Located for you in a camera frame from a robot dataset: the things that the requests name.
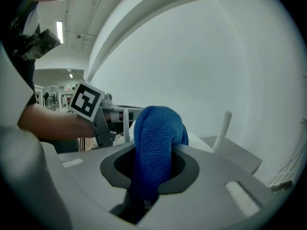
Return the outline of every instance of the black opening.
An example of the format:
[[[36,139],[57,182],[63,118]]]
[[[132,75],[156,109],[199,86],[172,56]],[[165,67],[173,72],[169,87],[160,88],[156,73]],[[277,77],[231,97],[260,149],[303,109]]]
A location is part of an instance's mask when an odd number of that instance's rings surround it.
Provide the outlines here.
[[[132,180],[134,167],[135,149],[130,150],[114,161],[115,168],[123,175]],[[185,161],[176,153],[171,153],[172,172],[171,179],[179,175],[185,168]]]
[[[199,166],[191,156],[175,149],[171,152],[171,159],[171,178],[159,186],[159,195],[182,193],[198,176]],[[130,184],[133,179],[134,162],[135,148],[132,144],[105,158],[100,165],[100,170],[111,185],[127,189],[124,202],[114,207],[110,213],[132,224],[137,224],[149,211],[149,202],[146,202],[147,206],[145,206],[141,198],[131,198]]]

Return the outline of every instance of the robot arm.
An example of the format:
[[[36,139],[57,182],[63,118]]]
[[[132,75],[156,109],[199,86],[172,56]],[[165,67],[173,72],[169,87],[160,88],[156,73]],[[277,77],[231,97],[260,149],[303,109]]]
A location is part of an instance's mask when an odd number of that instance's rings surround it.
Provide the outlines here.
[[[115,136],[123,132],[125,109],[128,110],[130,126],[143,110],[140,107],[113,105],[111,94],[84,81],[78,83],[69,109],[93,123],[96,142],[100,148],[112,146]],[[106,121],[105,116],[109,116],[110,121]]]

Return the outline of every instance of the ceiling light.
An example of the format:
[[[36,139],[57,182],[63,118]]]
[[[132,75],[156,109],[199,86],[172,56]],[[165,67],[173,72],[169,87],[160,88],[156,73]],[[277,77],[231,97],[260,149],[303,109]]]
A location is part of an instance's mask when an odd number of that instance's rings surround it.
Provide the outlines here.
[[[58,38],[62,43],[64,43],[63,41],[63,22],[62,21],[57,21],[57,33],[58,33]]]

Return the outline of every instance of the white cylindrical post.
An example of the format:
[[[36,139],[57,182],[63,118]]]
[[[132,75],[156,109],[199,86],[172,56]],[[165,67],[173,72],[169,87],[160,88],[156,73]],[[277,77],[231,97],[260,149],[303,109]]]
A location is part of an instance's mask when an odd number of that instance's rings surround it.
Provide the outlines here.
[[[59,102],[59,111],[62,111],[62,94],[60,92],[58,92],[59,96],[58,96],[58,102]]]
[[[129,112],[128,109],[125,108],[124,110],[124,138],[125,142],[130,141],[130,135],[129,135]]]
[[[224,119],[223,119],[223,123],[222,123],[222,128],[221,128],[220,133],[217,136],[217,138],[215,140],[215,143],[213,145],[213,148],[212,148],[213,152],[217,152],[219,150],[219,148],[221,147],[221,145],[222,145],[222,143],[224,141],[224,138],[226,136],[229,124],[230,124],[231,116],[232,116],[232,113],[229,110],[227,110],[224,113]]]
[[[40,92],[39,92],[39,104],[40,104],[40,105],[44,105],[44,104],[43,104],[43,91],[40,91]]]

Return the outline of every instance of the person's arm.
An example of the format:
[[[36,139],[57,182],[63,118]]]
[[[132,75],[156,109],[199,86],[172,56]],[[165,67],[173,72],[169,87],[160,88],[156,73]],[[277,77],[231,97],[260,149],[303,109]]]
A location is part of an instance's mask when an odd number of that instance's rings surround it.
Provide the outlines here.
[[[44,140],[92,138],[95,132],[92,123],[77,114],[54,112],[38,104],[25,107],[18,126]]]

